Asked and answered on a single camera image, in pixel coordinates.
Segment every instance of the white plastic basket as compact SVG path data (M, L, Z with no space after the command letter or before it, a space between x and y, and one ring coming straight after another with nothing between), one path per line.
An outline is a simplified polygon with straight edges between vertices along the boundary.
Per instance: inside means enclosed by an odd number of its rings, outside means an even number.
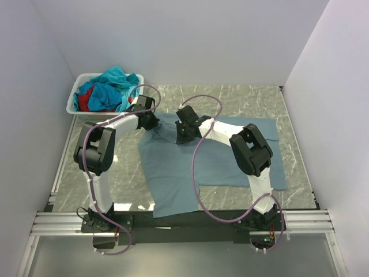
M68 98L67 104L67 112L69 114L75 114L82 119L97 119L97 120L105 120L108 118L116 117L120 113L97 113L97 112L87 112L87 111L73 111L73 95L75 92L78 92L78 88L82 86L85 82L88 82L90 79L101 75L102 73L85 73L81 74L77 77L76 82L74 82L73 88L71 89L71 93ZM144 83L144 78L136 74L139 79L139 84ZM144 87L139 88L139 94L144 93Z

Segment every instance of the gray marble surface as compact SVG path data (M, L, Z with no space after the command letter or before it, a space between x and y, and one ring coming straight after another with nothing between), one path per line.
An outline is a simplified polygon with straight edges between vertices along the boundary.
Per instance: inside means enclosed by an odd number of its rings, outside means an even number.
M277 86L246 85L187 85L159 86L162 102L158 110L174 113L181 102L190 96L204 93L217 96L223 103L222 115L232 117L275 118L288 190L274 190L283 208L315 208L314 195L305 172L302 158L292 131L283 96ZM154 95L150 90L147 95ZM195 111L215 115L217 104L209 98L190 102ZM59 178L54 212L72 212L78 207L88 207L89 197L86 180L73 162L73 152L84 121L77 119L71 133L69 149ZM146 185L137 143L144 130L135 130L116 142L114 162L109 171L110 191L120 210L152 210L154 201ZM245 209L251 205L249 188L230 186L200 186L200 196L210 209Z

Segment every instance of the cable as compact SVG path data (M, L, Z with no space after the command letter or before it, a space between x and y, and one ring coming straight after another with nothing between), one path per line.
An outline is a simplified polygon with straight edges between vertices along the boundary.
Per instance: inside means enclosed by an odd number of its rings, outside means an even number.
M196 145L195 147L195 150L194 150L194 153L193 153L193 156L192 156L192 161L191 161L191 180L192 180L192 187L193 187L193 191L195 193L195 196L196 196L196 199L198 201L198 203L200 204L200 206L202 207L202 209L204 210L204 212L209 215L212 219L216 220L216 221L219 221L219 222L222 222L222 223L235 223L235 222L238 222L239 220L243 219L245 216L247 216L252 210L253 208L258 204L258 202L260 200L262 200L264 197L267 197L267 196L270 196L273 198L274 202L277 204L279 210L280 210L280 214L281 214L281 234L278 238L278 240L276 241L275 245L273 245L271 248L267 249L267 251L269 250L272 250L275 246L277 246L279 243L280 243L280 240L282 238L282 235L283 235L283 229L284 229L284 218L283 218L283 213L282 213L282 207L281 205L279 204L278 200L276 199L276 197L270 193L265 193L263 194L262 196L260 196L259 198L256 199L256 201L251 205L251 207L241 216L239 216L238 218L235 218L235 219L222 219L222 218L218 218L216 217L215 215L213 215L206 207L205 205L203 204L203 202L201 201L200 199L200 196L199 194L197 193L197 188L196 188L196 183L195 183L195 158L196 158L196 154L197 154L197 151L200 147L200 145L204 142L204 140L206 139L206 137L208 136L208 134L213 130L214 128L214 124L215 124L215 121L217 119L217 117L220 115L222 109L223 109L223 105L222 105L222 102L220 102L220 100L214 96L211 96L211 95L207 95L207 94L199 94L199 95L195 95L195 96L192 96L190 98L188 98L187 100L185 100L180 106L183 106L185 103L187 103L189 100L191 99L194 99L194 98L197 98L197 97L209 97L209 98L212 98L214 99L215 101L218 102L220 108L219 108L219 111L216 113L216 115L214 116L214 120L213 122L211 123L210 125L210 128L209 130L202 136L202 138L200 139L200 141L198 142L198 144Z
M79 217L79 218L81 218L82 220L83 220L83 216L81 216L79 213L78 213L78 210L79 209L83 209L85 212L88 212L84 207L79 207L79 208L77 208L77 210L76 210L76 214L77 214L77 216Z
M84 142L83 142L83 148L82 148L82 163L83 163L83 168L84 168L84 170L85 170L85 172L86 172L86 174L87 174L87 176L88 176L88 178L89 178L89 185L90 185L90 191L91 191L91 198L92 198L93 204L94 204L94 206L95 206L95 208L96 208L96 211L99 213L99 215L100 215L103 219L105 219L107 222L110 222L111 224L115 225L116 227L118 227L118 228L122 229L125 233L127 233L128 237L129 237L129 243L128 243L127 247L125 247L125 248L124 248L123 250L121 250L121 251L114 252L114 253L110 253L110 252L103 252L103 251L101 251L100 249L97 249L97 251L98 251L99 253L104 254L104 255L109 255L109 256L119 255L119 254L122 254L122 253L124 253L125 251L127 251L127 250L128 250L128 248L132 245L132 243L133 243L133 239L132 239L132 235L131 235L131 233L127 230L127 228L123 227L123 226L122 226L122 225L120 225L119 223L117 223L117 222L115 222L115 221L111 220L110 218L106 217L106 216L102 213L101 209L99 208L99 205L98 205L97 200L96 200L95 189L94 189L94 187L93 187L93 178L92 178L92 175L91 175L90 171L89 171L89 170L88 170L88 168L87 168L87 162L86 162L86 147L87 147L88 138L89 138L89 136L91 135L91 133L92 133L95 129L97 129L97 128L99 128L99 127L106 126L106 125L111 124L111 123L114 123L114 122L116 122L116 121L118 121L118 120L120 120L120 119L122 119L122 118L124 118L124 117L126 117L126 116L128 116L128 115L140 114L140 113L145 113L145 112L148 112L148 111L152 111L152 110L156 109L156 108L159 106L159 104L160 104L160 102L161 102L161 95L160 95L159 90L158 90L156 87L154 87L154 86L152 86L152 85L141 84L141 85L138 85L138 86L136 86L135 88L133 88L133 89L132 89L132 92L133 92L133 91L135 91L135 90L136 90L137 88L139 88L139 87L149 87L149 88L154 89L154 90L157 92L157 94L158 94L158 96L159 96L159 100L158 100L158 102L157 102L157 104L156 104L155 106L153 106L153 107L151 107L151 108L149 108L149 109L147 109L147 110L142 110L142 111L132 111L132 112L129 112L129 113L124 113L124 114L118 115L118 116L116 116L116 117L113 117L112 119L109 119L108 121L104 121L104 122L102 122L102 123L96 124L96 125L92 126L92 127L87 131L87 134L86 134L85 140L84 140Z

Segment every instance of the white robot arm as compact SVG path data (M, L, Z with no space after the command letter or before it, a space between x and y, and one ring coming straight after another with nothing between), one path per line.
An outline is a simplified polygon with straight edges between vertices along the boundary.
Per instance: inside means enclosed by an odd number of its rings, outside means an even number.
M191 106L180 109L177 115L180 119L176 122L178 144L204 136L214 123L213 129L206 138L219 141L232 148L238 166L247 174L253 203L263 194L272 193L269 172L273 152L255 125L236 126L214 121L213 118L207 116L199 118ZM264 197L254 209L260 214L265 214L273 206L274 200L271 197Z
M147 110L151 108L153 102L153 98L140 95L134 100L132 111ZM95 191L96 201L99 203L99 208L103 214L109 214L111 210L114 210L113 201L109 191L107 171L112 165L114 158L115 140L124 136L131 130L140 128L151 130L158 125L158 121L159 120L151 111L140 114L130 114L114 123L97 128L89 136L86 147L86 163L93 178L93 188ZM74 161L79 164L81 170L84 170L82 163L83 142L87 131L94 125L95 123L93 122L86 122L83 125L76 150L74 151ZM89 177L85 171L83 174L87 180L87 187L90 196L89 209L93 212L97 212L91 195Z

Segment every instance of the teal cloth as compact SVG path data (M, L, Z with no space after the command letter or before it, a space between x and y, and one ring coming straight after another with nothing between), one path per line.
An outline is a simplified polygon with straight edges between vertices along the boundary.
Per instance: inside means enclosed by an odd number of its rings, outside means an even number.
M130 106L128 97L140 80L136 74L126 76L119 66L108 69L103 74L90 79L78 88L78 92L73 96L73 109L78 111L78 94L86 94L87 90L95 85L88 102L91 111L114 110L121 113ZM139 90L133 93L136 97Z

